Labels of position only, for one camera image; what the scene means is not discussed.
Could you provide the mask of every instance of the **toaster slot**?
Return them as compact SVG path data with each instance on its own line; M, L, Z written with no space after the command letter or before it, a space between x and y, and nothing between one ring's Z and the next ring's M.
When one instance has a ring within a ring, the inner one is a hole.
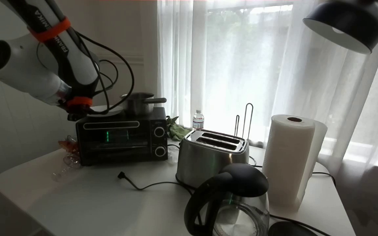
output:
M222 135L211 134L211 132L204 132L202 136L211 137L211 139L218 139L218 140L223 140L223 141L234 143L234 144L239 144L239 141L240 141L240 140L232 139L230 136L222 136Z
M213 140L213 139L208 139L208 137L198 137L197 141L206 143L206 144L210 144L210 145L214 145L214 147L219 147L219 148L225 148L225 149L231 149L231 151L235 151L238 148L234 144L223 143L223 141Z

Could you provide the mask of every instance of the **white table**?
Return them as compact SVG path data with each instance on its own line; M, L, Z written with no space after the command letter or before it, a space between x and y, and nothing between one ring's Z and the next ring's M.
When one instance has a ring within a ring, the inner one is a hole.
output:
M189 234L184 224L189 194L184 189L160 185L137 191L117 178L125 172L139 186L175 181L177 152L171 152L168 161L67 169L61 178L54 178L53 173L63 165L63 155L59 149L1 173L0 193L59 236ZM259 164L263 155L263 149L251 148ZM316 164L315 170L326 169ZM332 236L355 234L335 185L326 175L311 177L299 211L281 216Z

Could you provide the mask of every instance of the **black lamp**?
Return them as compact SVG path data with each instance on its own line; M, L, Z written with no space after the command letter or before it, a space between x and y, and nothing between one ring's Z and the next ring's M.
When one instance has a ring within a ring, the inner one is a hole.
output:
M331 0L303 22L349 50L370 54L378 43L378 0Z

